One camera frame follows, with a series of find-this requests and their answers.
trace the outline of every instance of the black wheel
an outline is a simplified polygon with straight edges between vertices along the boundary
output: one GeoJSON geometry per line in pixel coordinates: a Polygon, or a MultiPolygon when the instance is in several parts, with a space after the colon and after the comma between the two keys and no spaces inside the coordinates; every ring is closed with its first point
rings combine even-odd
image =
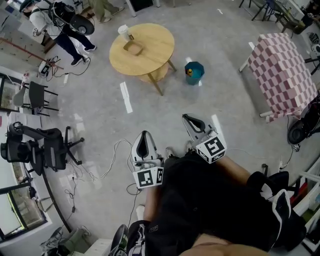
{"type": "Polygon", "coordinates": [[[290,144],[296,145],[302,142],[307,137],[304,122],[296,121],[288,130],[287,139],[290,144]]]}

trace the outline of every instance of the white cup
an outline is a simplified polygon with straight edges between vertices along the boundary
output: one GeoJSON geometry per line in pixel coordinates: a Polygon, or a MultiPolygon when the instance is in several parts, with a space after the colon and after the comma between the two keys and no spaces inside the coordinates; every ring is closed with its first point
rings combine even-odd
{"type": "Polygon", "coordinates": [[[128,33],[128,26],[127,25],[122,25],[118,28],[118,33],[123,36],[124,40],[126,42],[129,42],[131,40],[129,33],[128,33]]]}

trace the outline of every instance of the white box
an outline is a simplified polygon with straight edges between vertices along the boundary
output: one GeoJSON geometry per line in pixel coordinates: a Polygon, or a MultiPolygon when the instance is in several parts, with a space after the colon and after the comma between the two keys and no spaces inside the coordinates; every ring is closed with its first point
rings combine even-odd
{"type": "Polygon", "coordinates": [[[154,187],[162,184],[164,168],[156,166],[149,169],[134,171],[132,174],[138,189],[154,187]]]}
{"type": "Polygon", "coordinates": [[[217,134],[199,145],[195,146],[196,152],[209,164],[222,158],[227,150],[227,145],[223,135],[217,134]]]}

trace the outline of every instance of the wooden table leg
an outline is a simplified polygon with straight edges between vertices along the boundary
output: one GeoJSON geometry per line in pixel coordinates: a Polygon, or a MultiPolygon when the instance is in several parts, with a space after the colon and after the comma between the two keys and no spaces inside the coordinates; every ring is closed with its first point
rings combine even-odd
{"type": "Polygon", "coordinates": [[[169,65],[171,66],[171,68],[173,69],[174,72],[177,71],[176,67],[174,66],[174,64],[171,62],[171,60],[168,60],[169,65]]]}
{"type": "Polygon", "coordinates": [[[150,78],[151,82],[153,83],[154,87],[158,90],[158,92],[160,93],[161,96],[163,96],[164,94],[162,93],[161,89],[159,88],[156,80],[154,79],[154,77],[149,73],[148,77],[150,78]]]}

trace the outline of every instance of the black pants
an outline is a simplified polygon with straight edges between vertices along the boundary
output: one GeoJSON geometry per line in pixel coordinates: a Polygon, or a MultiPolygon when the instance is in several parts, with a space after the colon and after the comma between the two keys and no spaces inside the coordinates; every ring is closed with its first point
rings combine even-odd
{"type": "Polygon", "coordinates": [[[84,47],[93,48],[94,45],[86,38],[85,35],[79,34],[71,30],[68,25],[65,25],[62,29],[61,34],[54,39],[58,46],[64,49],[68,54],[70,54],[75,60],[78,60],[82,56],[77,52],[75,45],[72,43],[71,39],[77,39],[84,47]]]}

